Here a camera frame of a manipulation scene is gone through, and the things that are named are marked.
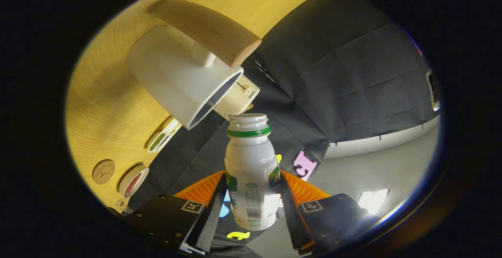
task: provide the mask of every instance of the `wooden coaster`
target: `wooden coaster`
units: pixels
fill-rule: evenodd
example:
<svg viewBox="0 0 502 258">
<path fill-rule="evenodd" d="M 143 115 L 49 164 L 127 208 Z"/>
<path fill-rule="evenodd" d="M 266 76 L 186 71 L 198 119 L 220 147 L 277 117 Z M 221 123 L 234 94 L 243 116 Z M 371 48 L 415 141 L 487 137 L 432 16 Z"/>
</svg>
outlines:
<svg viewBox="0 0 502 258">
<path fill-rule="evenodd" d="M 93 180 L 98 185 L 104 185 L 107 183 L 111 176 L 113 176 L 113 172 L 115 171 L 115 163 L 112 160 L 106 159 L 95 165 L 93 169 Z"/>
</svg>

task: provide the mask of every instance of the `wooden table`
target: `wooden table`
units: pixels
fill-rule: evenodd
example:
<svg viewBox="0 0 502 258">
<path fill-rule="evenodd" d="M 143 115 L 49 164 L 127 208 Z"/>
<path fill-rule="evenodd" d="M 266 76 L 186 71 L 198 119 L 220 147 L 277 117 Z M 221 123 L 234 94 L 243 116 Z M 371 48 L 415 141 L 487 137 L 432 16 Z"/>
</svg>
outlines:
<svg viewBox="0 0 502 258">
<path fill-rule="evenodd" d="M 166 25 L 148 12 L 158 1 L 139 0 L 104 26 L 76 64 L 66 99 L 66 132 L 75 165 L 98 199 L 119 212 L 120 179 L 131 167 L 152 162 L 156 154 L 147 153 L 146 142 L 169 117 L 125 62 L 138 38 Z M 305 0 L 186 1 L 216 10 L 263 38 Z M 97 185 L 91 173 L 104 159 L 115 162 L 115 172 L 106 184 Z"/>
</svg>

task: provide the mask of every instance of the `small bowl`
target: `small bowl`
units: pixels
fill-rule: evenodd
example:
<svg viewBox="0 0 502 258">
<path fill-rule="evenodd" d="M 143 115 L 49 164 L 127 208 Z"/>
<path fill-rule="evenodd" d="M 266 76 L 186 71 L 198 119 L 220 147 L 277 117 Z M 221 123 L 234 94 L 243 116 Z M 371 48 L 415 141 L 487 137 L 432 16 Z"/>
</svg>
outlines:
<svg viewBox="0 0 502 258">
<path fill-rule="evenodd" d="M 125 199 L 131 197 L 136 190 L 140 187 L 140 185 L 143 183 L 145 178 L 148 175 L 149 168 L 145 167 L 144 165 L 139 165 L 138 167 L 134 167 L 132 170 L 127 172 L 127 174 L 122 178 L 120 181 L 120 184 L 118 185 L 118 191 L 120 194 L 122 194 L 122 197 Z M 132 188 L 129 188 L 129 192 L 127 192 L 127 187 L 133 183 L 133 180 L 136 178 L 141 173 L 140 177 L 136 181 L 136 183 L 133 184 Z"/>
</svg>

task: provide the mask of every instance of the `white bottle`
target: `white bottle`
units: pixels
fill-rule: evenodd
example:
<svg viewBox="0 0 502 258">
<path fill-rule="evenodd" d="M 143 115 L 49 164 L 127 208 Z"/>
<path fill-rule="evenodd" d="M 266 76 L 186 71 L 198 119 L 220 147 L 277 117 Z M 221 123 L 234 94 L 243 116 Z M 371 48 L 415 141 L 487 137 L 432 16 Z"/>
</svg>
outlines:
<svg viewBox="0 0 502 258">
<path fill-rule="evenodd" d="M 276 221 L 281 179 L 270 126 L 265 114 L 230 117 L 225 176 L 235 222 L 249 231 L 261 231 Z"/>
</svg>

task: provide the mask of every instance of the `wooden handle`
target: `wooden handle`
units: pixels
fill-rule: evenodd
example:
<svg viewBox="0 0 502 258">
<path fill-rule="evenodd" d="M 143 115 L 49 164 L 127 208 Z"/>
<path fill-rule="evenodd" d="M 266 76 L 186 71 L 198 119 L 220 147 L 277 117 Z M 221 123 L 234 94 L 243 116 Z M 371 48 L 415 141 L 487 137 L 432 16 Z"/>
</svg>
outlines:
<svg viewBox="0 0 502 258">
<path fill-rule="evenodd" d="M 183 31 L 230 67 L 244 61 L 262 40 L 241 24 L 202 5 L 168 0 L 156 8 L 161 20 Z"/>
</svg>

